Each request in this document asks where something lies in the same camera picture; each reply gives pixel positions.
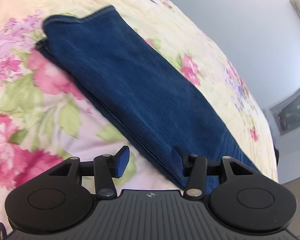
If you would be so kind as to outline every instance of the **bedsheet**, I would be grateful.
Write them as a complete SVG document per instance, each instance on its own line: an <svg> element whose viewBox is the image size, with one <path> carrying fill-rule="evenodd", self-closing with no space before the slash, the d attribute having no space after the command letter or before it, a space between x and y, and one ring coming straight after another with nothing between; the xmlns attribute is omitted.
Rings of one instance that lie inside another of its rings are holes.
<svg viewBox="0 0 300 240"><path fill-rule="evenodd" d="M0 0L0 222L8 193L71 155L82 161L131 149L114 183L176 189L80 93L66 73L34 49L51 14L85 17L114 5L121 17L205 96L256 167L277 181L268 123L231 62L169 0ZM93 192L93 180L83 185Z"/></svg>

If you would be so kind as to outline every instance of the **floral bedsheet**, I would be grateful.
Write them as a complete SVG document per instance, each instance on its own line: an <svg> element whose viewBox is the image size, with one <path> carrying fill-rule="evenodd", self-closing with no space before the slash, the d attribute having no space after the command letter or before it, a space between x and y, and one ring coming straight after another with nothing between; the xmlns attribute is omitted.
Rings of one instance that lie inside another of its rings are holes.
<svg viewBox="0 0 300 240"><path fill-rule="evenodd" d="M245 154L277 180L268 123L218 46L169 0L0 0L0 222L8 193L71 155L82 161L131 147L120 191L175 189L34 49L51 14L84 17L106 5L206 97ZM93 191L91 178L83 184Z"/></svg>

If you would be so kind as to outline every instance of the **logo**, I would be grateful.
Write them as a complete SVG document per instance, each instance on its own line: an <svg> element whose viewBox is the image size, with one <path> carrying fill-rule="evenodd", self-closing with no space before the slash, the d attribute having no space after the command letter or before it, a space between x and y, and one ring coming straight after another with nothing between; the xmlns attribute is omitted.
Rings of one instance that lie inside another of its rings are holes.
<svg viewBox="0 0 300 240"><path fill-rule="evenodd" d="M155 194L153 192L151 192L151 193L147 194L146 196L148 196L149 198L152 198L155 196Z"/></svg>

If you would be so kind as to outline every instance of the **ribbed gray panel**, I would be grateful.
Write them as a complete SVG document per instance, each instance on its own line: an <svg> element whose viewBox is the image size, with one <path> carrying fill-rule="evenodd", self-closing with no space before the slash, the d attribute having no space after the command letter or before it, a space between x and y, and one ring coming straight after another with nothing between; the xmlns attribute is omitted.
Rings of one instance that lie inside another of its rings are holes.
<svg viewBox="0 0 300 240"><path fill-rule="evenodd" d="M181 197L179 191L124 190L101 201L83 223L52 235L14 231L8 240L295 240L287 231L248 236L219 225L205 205Z"/></svg>

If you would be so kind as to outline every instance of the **denim fabric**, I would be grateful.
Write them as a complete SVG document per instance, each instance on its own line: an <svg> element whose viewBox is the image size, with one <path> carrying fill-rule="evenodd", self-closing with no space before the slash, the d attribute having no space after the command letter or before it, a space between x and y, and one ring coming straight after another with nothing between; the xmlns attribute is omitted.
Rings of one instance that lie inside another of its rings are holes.
<svg viewBox="0 0 300 240"><path fill-rule="evenodd" d="M82 93L162 174L184 188L173 146L212 161L255 166L205 97L125 23L113 6L79 19L53 15L38 50L69 72ZM218 179L207 178L207 193Z"/></svg>

